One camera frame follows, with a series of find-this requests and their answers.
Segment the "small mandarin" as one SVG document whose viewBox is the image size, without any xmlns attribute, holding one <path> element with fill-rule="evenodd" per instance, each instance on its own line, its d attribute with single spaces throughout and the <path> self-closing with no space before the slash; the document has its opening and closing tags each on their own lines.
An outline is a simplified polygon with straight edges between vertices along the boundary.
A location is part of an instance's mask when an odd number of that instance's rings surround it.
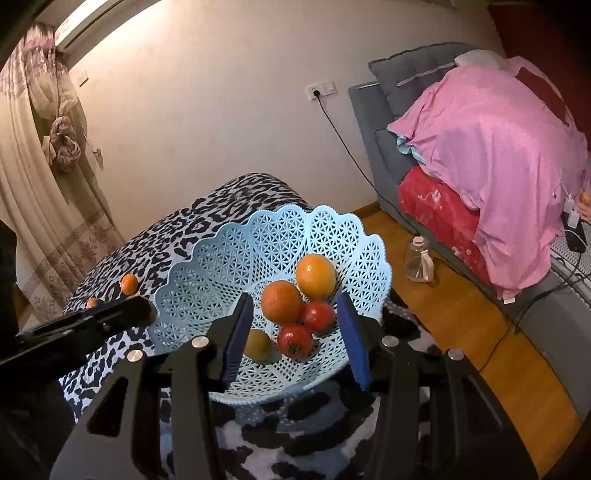
<svg viewBox="0 0 591 480">
<path fill-rule="evenodd" d="M 101 303 L 102 303 L 102 301 L 100 299 L 92 297 L 86 301 L 85 308 L 86 309 L 95 308 L 95 307 L 99 306 Z"/>
<path fill-rule="evenodd" d="M 125 274 L 119 282 L 120 290 L 125 296 L 134 295 L 139 288 L 138 280 L 133 274 Z"/>
</svg>

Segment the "brown kiwi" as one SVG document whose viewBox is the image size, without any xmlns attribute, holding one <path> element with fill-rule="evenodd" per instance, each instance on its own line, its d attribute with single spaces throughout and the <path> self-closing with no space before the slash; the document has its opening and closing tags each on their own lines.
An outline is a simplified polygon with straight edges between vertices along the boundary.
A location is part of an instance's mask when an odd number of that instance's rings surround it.
<svg viewBox="0 0 591 480">
<path fill-rule="evenodd" d="M 256 362 L 266 362 L 273 354 L 273 342 L 265 331 L 252 329 L 245 343 L 246 357 Z"/>
</svg>

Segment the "large deep orange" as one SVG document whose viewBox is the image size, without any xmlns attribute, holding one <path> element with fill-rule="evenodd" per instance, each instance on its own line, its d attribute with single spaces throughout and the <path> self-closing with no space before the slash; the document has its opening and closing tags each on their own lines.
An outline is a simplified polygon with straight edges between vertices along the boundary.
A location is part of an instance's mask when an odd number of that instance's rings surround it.
<svg viewBox="0 0 591 480">
<path fill-rule="evenodd" d="M 290 282 L 277 280 L 263 290 L 260 309 L 267 320 L 276 325 L 296 323 L 304 307 L 300 291 Z"/>
</svg>

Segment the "red tomato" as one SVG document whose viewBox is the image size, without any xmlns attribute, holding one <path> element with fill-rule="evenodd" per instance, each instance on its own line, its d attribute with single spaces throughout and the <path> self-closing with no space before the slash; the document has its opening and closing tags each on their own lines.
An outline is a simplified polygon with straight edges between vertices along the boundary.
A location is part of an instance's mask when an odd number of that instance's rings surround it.
<svg viewBox="0 0 591 480">
<path fill-rule="evenodd" d="M 304 326 L 288 324 L 284 325 L 277 334 L 277 347 L 284 356 L 301 360 L 311 354 L 314 349 L 314 339 Z"/>
<path fill-rule="evenodd" d="M 308 302 L 301 309 L 300 322 L 311 332 L 324 334 L 335 323 L 335 310 L 325 301 Z"/>
</svg>

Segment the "large yellow-orange orange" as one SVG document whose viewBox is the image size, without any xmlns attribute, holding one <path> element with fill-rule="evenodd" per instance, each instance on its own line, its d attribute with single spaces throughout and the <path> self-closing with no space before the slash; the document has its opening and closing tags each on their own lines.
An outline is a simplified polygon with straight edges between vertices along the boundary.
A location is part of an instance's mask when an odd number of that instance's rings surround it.
<svg viewBox="0 0 591 480">
<path fill-rule="evenodd" d="M 309 300 L 326 300 L 335 291 L 337 273 L 327 258 L 318 254 L 308 254 L 301 258 L 295 270 L 297 287 Z"/>
</svg>

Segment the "leopard print table cloth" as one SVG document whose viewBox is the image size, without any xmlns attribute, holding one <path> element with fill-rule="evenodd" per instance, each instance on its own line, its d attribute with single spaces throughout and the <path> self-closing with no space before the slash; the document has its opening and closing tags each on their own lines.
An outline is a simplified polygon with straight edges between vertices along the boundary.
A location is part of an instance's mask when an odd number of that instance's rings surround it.
<svg viewBox="0 0 591 480">
<path fill-rule="evenodd" d="M 282 180 L 252 173 L 226 182 L 157 221 L 104 257 L 67 311 L 121 297 L 131 274 L 162 318 L 110 337 L 61 379 L 80 417 L 115 365 L 132 350 L 169 351 L 204 334 L 242 293 L 259 298 L 274 280 L 293 280 L 297 262 L 322 254 L 360 312 L 419 350 L 434 341 L 392 289 L 384 242 L 353 215 L 312 208 Z M 379 398 L 360 390 L 338 331 L 304 361 L 245 360 L 238 378 L 211 397 L 224 469 L 231 479 L 360 479 L 377 425 Z"/>
</svg>

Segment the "beige patterned curtain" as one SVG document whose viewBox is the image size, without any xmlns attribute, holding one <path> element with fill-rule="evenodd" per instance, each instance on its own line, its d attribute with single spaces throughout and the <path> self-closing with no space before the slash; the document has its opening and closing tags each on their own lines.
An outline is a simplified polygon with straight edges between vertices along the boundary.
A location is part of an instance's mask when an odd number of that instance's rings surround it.
<svg viewBox="0 0 591 480">
<path fill-rule="evenodd" d="M 16 283 L 40 322 L 122 245 L 85 158 L 81 106 L 53 30 L 34 24 L 1 70 L 1 218 Z"/>
</svg>

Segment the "clear plastic bottle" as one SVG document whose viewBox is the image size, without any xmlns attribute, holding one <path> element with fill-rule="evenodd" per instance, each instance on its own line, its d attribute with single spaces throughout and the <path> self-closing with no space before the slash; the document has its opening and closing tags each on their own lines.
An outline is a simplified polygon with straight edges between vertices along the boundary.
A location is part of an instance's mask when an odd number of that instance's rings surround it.
<svg viewBox="0 0 591 480">
<path fill-rule="evenodd" d="M 435 279 L 435 264 L 429 242 L 422 235 L 415 236 L 407 246 L 405 274 L 416 283 L 431 283 Z"/>
</svg>

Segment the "grey sofa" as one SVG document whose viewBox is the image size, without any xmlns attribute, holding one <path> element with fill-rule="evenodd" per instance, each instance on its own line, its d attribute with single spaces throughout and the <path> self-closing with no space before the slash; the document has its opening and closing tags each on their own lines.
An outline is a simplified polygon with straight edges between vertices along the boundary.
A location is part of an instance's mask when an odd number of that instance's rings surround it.
<svg viewBox="0 0 591 480">
<path fill-rule="evenodd" d="M 381 207 L 427 238 L 590 410 L 590 147 L 534 63 L 460 42 L 349 89 Z"/>
</svg>

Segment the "red blanket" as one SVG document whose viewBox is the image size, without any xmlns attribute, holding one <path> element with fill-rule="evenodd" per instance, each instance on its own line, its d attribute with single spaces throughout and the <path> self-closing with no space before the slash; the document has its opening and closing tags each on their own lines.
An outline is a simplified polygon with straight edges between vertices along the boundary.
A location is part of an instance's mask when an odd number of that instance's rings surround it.
<svg viewBox="0 0 591 480">
<path fill-rule="evenodd" d="M 413 167 L 399 188 L 404 213 L 424 225 L 449 247 L 480 280 L 490 282 L 483 255 L 474 242 L 480 213 L 465 206 L 447 184 L 428 176 L 420 166 Z"/>
</svg>

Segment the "white charger plug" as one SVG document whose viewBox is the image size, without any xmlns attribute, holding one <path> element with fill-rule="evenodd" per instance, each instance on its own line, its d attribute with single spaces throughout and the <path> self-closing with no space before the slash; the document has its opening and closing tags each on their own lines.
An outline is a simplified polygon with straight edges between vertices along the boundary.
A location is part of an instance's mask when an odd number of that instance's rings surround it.
<svg viewBox="0 0 591 480">
<path fill-rule="evenodd" d="M 582 203 L 571 195 L 568 195 L 565 198 L 563 206 L 563 221 L 566 228 L 575 230 L 578 227 L 581 220 L 581 205 Z"/>
</svg>

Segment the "pink blanket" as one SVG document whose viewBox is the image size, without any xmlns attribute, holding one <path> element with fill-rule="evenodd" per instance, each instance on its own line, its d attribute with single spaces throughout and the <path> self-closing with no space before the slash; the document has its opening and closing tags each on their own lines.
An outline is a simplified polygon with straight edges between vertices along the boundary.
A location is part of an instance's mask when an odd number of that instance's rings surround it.
<svg viewBox="0 0 591 480">
<path fill-rule="evenodd" d="M 561 93 L 532 62 L 455 67 L 388 127 L 423 169 L 480 213 L 475 243 L 502 298 L 548 273 L 565 198 L 589 157 Z"/>
</svg>

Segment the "white pillow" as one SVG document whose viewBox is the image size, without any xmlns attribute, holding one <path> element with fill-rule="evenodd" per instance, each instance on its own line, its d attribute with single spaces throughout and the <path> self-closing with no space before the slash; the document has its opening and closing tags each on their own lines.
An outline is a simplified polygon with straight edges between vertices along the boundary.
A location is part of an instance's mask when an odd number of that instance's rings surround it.
<svg viewBox="0 0 591 480">
<path fill-rule="evenodd" d="M 492 50 L 473 49 L 458 55 L 454 62 L 457 67 L 474 66 L 479 68 L 490 68 L 500 71 L 508 71 L 508 61 Z"/>
</svg>

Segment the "white wall socket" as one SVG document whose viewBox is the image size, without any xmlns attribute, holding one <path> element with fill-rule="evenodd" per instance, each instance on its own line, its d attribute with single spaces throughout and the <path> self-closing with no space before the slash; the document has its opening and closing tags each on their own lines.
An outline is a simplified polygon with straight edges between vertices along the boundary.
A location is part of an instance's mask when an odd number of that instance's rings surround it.
<svg viewBox="0 0 591 480">
<path fill-rule="evenodd" d="M 335 82 L 332 80 L 325 80 L 322 82 L 311 84 L 305 88 L 305 94 L 307 95 L 308 100 L 311 101 L 325 96 L 331 96 L 337 93 L 338 90 L 335 87 Z"/>
</svg>

